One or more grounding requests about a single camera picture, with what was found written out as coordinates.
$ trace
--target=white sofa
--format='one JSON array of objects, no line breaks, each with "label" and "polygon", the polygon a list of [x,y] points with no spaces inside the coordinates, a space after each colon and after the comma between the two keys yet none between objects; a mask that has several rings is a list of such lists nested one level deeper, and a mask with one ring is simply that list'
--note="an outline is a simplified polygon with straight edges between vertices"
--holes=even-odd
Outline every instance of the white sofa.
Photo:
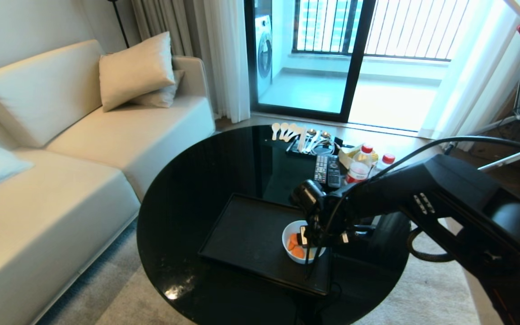
[{"label": "white sofa", "polygon": [[202,62],[169,109],[103,112],[97,41],[0,68],[0,144],[35,167],[0,183],[0,325],[39,317],[138,214],[151,181],[214,132]]}]

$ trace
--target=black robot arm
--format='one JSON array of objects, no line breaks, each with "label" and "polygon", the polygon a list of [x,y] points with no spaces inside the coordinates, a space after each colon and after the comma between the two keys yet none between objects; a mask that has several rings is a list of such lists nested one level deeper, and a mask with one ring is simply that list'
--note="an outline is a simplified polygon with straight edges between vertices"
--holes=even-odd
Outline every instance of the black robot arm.
[{"label": "black robot arm", "polygon": [[[358,230],[354,225],[404,213],[418,226],[410,243],[427,233],[446,251],[434,261],[458,261],[479,279],[504,323],[520,325],[520,196],[466,162],[437,155],[328,194],[306,181],[293,199],[306,212],[315,246],[341,245],[340,238]],[[453,234],[442,226],[439,219],[447,217],[462,230]]]}]

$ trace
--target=balcony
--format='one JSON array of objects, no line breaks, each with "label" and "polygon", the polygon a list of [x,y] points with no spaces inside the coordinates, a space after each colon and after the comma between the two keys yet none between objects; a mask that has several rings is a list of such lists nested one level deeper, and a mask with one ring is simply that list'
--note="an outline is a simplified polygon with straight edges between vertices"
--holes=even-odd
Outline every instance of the balcony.
[{"label": "balcony", "polygon": [[[260,103],[339,113],[362,0],[273,0],[273,82]],[[377,0],[350,123],[417,131],[474,6]]]}]

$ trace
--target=black glass table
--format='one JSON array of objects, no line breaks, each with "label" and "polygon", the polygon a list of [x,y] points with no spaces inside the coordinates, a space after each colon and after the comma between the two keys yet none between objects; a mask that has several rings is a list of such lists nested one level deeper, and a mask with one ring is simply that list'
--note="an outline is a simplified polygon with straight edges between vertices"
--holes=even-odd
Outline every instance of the black glass table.
[{"label": "black glass table", "polygon": [[269,125],[211,136],[182,152],[155,178],[142,203],[138,249],[153,286],[198,324],[293,324],[318,311],[324,324],[350,324],[386,298],[409,252],[410,222],[383,216],[367,242],[334,248],[330,294],[306,296],[198,257],[233,193],[289,204],[313,177],[315,160],[286,154]]}]

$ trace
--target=door frame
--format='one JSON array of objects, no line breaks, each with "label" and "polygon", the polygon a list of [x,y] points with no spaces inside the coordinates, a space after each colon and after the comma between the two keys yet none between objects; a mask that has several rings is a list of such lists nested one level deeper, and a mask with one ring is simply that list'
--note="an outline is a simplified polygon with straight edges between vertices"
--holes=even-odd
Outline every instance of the door frame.
[{"label": "door frame", "polygon": [[348,123],[348,116],[353,104],[353,97],[357,88],[358,77],[361,72],[362,60],[367,46],[367,39],[374,14],[376,0],[363,0],[361,16],[358,21],[357,35],[354,43],[353,54],[348,67],[344,97],[340,107],[340,113],[330,113],[327,111],[314,111],[312,109],[301,109],[293,107],[283,107],[258,103],[258,74],[256,68],[256,31],[254,1],[243,0],[244,2],[244,21],[246,24],[246,50],[248,57],[248,80],[250,85],[250,109],[262,113],[278,115],[288,115],[304,117],[307,119],[328,120],[341,123]]}]

